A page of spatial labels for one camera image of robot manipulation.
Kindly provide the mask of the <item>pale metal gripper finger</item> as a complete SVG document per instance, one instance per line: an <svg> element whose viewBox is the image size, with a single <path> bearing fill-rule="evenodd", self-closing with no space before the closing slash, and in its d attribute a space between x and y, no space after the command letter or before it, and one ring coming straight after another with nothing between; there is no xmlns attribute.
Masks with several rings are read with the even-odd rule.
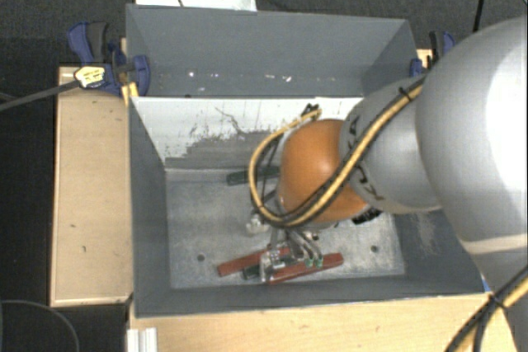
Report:
<svg viewBox="0 0 528 352"><path fill-rule="evenodd" d="M260 263L259 264L259 277L262 283L268 284L278 274L279 270L285 268L284 263L273 264L273 263Z"/></svg>
<svg viewBox="0 0 528 352"><path fill-rule="evenodd" d="M266 251L267 265L285 265L285 258L288 256L287 247L278 247Z"/></svg>

